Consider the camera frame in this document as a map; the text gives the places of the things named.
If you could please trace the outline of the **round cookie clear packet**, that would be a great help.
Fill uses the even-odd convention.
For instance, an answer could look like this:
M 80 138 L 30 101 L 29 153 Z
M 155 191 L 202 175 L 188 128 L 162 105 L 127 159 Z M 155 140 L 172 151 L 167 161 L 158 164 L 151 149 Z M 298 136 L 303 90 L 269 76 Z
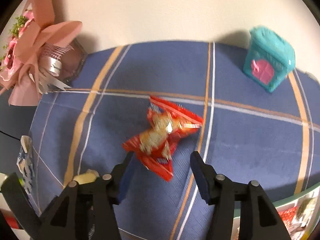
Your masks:
M 305 198 L 298 208 L 296 220 L 301 222 L 303 225 L 308 224 L 316 207 L 316 203 L 316 198 Z

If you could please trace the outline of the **clear bag of white balls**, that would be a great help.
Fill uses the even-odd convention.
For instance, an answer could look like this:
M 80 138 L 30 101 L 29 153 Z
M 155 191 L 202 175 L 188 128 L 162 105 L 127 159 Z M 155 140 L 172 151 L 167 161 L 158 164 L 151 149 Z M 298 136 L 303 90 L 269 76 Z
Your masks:
M 96 170 L 88 169 L 85 173 L 74 176 L 73 180 L 77 181 L 78 184 L 81 185 L 94 182 L 99 177 L 99 173 Z

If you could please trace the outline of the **blue white crumpled wrapper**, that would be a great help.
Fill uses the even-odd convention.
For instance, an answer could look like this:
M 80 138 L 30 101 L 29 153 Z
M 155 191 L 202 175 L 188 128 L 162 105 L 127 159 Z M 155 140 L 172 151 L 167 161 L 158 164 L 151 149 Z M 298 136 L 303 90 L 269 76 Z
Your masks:
M 34 185 L 33 142 L 27 135 L 21 136 L 21 149 L 17 157 L 17 167 L 22 174 L 23 187 L 27 194 L 31 194 Z

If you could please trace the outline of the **pink paper flower bouquet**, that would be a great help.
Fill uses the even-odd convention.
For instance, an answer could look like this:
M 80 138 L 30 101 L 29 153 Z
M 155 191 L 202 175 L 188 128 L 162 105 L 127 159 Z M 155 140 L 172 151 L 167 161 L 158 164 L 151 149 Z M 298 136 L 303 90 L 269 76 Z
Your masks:
M 61 57 L 73 50 L 71 43 L 82 22 L 54 20 L 52 0 L 28 0 L 16 19 L 1 70 L 1 92 L 11 91 L 9 105 L 37 106 L 50 87 L 69 87 L 60 80 L 61 74 L 68 73 Z

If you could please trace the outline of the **teal box with pink hearts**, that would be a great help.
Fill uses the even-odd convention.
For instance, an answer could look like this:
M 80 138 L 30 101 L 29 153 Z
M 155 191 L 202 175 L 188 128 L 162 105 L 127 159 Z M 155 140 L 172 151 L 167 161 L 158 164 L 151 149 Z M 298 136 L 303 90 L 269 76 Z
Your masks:
M 295 51 L 289 42 L 267 27 L 254 27 L 249 34 L 249 49 L 242 70 L 272 93 L 295 69 Z

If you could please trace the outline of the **teal-rimmed white tray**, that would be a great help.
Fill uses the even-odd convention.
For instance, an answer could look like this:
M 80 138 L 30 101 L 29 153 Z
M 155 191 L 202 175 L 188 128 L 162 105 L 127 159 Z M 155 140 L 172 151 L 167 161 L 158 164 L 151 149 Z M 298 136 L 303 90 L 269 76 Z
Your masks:
M 310 221 L 306 225 L 303 225 L 301 222 L 297 221 L 295 215 L 290 227 L 286 228 L 291 239 L 308 239 L 319 223 L 319 183 L 297 195 L 284 200 L 279 200 L 274 203 L 277 212 L 279 212 L 294 206 L 299 208 L 305 198 L 316 198 L 316 207 L 313 211 Z

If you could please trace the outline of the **red snack packet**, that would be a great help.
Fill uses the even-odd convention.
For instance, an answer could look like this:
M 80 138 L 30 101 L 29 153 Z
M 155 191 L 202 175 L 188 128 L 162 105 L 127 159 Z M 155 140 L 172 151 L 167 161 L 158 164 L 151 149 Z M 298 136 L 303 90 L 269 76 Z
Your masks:
M 172 156 L 179 141 L 196 133 L 203 118 L 171 101 L 150 96 L 147 111 L 150 128 L 122 144 L 127 152 L 135 152 L 138 160 L 165 181 L 171 181 L 174 172 Z

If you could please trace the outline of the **red patterned wafer packet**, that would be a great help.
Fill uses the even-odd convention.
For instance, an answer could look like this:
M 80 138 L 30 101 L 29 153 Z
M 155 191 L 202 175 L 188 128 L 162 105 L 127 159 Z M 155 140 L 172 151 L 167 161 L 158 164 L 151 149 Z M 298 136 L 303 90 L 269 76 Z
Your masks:
M 284 211 L 279 211 L 279 215 L 281 217 L 281 220 L 283 221 L 286 228 L 289 228 L 296 213 L 297 213 L 298 207 L 294 206 Z

